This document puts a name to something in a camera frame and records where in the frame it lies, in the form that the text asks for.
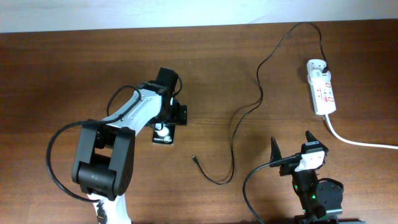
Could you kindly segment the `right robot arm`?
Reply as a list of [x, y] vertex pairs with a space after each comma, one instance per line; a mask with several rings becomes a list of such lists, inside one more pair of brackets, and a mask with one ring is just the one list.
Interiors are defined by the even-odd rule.
[[274, 137], [271, 138], [270, 166], [278, 167], [280, 176], [290, 175], [292, 187], [300, 200], [303, 215], [294, 217], [294, 223], [364, 223], [359, 219], [339, 219], [343, 213], [344, 185], [331, 178], [318, 178], [317, 170], [325, 165], [329, 149], [310, 131], [300, 152], [282, 157]]

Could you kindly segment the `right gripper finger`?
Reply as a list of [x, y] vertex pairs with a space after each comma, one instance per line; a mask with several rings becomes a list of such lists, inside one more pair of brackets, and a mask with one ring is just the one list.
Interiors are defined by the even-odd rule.
[[278, 162], [282, 159], [282, 155], [277, 144], [275, 137], [271, 137], [271, 157], [270, 157], [270, 167], [279, 166]]
[[328, 148], [320, 142], [309, 130], [305, 132], [307, 142], [305, 143], [305, 152], [314, 151], [315, 149], [321, 149], [324, 152], [328, 152]]

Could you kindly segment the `black Samsung flip phone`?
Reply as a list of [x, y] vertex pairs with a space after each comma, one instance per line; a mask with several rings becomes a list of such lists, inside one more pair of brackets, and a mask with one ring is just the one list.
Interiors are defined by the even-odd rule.
[[174, 143], [175, 125], [174, 124], [155, 124], [155, 129], [152, 135], [152, 142], [154, 144], [172, 145]]

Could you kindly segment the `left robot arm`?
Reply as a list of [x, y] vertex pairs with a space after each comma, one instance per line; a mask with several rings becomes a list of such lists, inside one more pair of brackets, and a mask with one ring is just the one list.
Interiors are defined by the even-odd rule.
[[160, 68], [155, 80], [134, 88], [131, 98], [101, 121], [81, 129], [72, 180], [86, 193], [99, 223], [131, 223], [125, 193], [132, 179], [135, 139], [146, 126], [152, 142], [172, 145], [175, 127], [187, 124], [187, 106], [176, 96], [179, 75]]

